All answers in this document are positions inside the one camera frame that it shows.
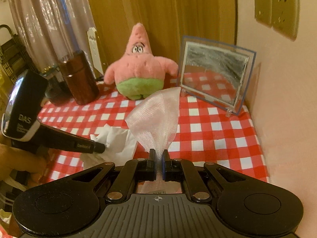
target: table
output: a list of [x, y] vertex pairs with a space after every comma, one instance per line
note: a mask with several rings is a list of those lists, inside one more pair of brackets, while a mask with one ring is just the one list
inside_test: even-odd
[[[175, 86], [169, 79], [165, 87]], [[99, 134], [105, 124], [127, 128], [125, 117], [141, 102], [128, 100], [117, 90], [99, 83], [99, 98], [84, 106], [74, 99], [57, 107], [47, 103], [39, 114], [43, 123], [85, 138]], [[175, 140], [169, 147], [170, 157], [183, 158], [202, 166], [213, 161], [243, 174], [268, 181], [256, 132], [246, 106], [240, 116], [226, 117], [226, 112], [192, 96], [180, 97], [179, 124]], [[41, 180], [49, 182], [83, 169], [80, 154], [54, 151]], [[134, 158], [147, 158], [138, 144]]]

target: pink starfish plush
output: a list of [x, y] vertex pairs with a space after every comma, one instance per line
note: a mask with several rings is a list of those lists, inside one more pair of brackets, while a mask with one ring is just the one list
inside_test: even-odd
[[154, 56], [144, 26], [137, 23], [132, 29], [124, 55], [107, 68], [104, 82], [115, 82], [122, 95], [136, 100], [161, 90], [165, 73], [177, 76], [177, 63]]

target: pink wall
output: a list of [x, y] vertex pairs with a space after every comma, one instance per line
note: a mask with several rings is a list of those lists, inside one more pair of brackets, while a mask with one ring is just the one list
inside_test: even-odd
[[238, 0], [237, 44], [257, 51], [248, 90], [271, 182], [304, 204], [297, 234], [317, 233], [317, 0], [300, 0], [292, 42], [254, 19], [254, 0]]

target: metal screw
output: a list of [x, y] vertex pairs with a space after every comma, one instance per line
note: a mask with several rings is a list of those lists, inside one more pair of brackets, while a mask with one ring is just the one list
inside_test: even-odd
[[123, 197], [122, 193], [117, 191], [110, 192], [108, 194], [108, 198], [111, 200], [118, 200], [118, 199], [121, 199], [122, 197]]
[[196, 192], [193, 196], [198, 200], [206, 200], [210, 197], [210, 195], [207, 192], [203, 191]]

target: sheer curtain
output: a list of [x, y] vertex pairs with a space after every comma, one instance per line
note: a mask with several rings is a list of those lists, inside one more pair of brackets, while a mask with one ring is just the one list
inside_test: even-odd
[[88, 0], [9, 0], [15, 27], [40, 71], [83, 50], [92, 67], [87, 31], [94, 27]]

